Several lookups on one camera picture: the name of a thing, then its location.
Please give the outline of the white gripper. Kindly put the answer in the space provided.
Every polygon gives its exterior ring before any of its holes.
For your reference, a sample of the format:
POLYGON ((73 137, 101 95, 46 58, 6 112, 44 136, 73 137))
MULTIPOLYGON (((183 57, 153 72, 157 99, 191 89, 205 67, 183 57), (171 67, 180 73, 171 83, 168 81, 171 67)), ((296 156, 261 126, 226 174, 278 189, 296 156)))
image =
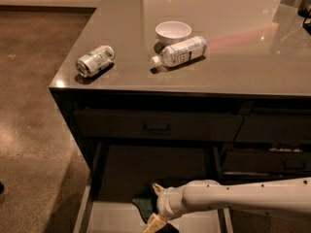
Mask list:
POLYGON ((157 196, 156 208, 159 215, 152 213, 147 220, 143 233, 156 233, 162 229, 167 220, 179 218, 185 212, 183 205, 184 186, 163 188, 158 183, 152 183, 152 188, 157 196))

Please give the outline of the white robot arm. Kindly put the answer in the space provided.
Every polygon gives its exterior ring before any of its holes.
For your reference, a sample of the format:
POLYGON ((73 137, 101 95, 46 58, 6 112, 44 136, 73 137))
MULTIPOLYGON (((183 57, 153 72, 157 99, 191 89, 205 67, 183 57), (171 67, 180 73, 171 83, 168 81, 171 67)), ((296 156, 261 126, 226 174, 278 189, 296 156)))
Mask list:
POLYGON ((156 233, 168 221, 186 214, 233 209, 260 215, 308 221, 311 217, 311 179, 223 185, 212 180, 192 181, 164 188, 155 183, 157 212, 143 233, 156 233))

